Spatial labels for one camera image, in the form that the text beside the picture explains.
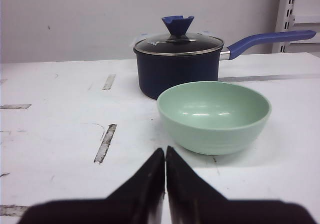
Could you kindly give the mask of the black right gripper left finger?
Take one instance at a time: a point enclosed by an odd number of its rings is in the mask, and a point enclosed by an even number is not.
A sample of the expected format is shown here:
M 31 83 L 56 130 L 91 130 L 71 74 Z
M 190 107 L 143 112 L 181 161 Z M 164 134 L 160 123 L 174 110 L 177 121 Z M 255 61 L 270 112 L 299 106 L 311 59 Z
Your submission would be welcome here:
M 33 205 L 20 223 L 160 223 L 165 155 L 158 148 L 138 171 L 108 197 L 55 200 Z

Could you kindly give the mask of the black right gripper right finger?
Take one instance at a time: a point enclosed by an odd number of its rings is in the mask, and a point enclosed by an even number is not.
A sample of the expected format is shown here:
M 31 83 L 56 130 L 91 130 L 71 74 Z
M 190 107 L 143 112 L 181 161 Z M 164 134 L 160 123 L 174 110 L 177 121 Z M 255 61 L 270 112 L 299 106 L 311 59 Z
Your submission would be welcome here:
M 173 147 L 166 150 L 173 223 L 315 223 L 307 209 L 296 203 L 228 199 L 199 177 Z

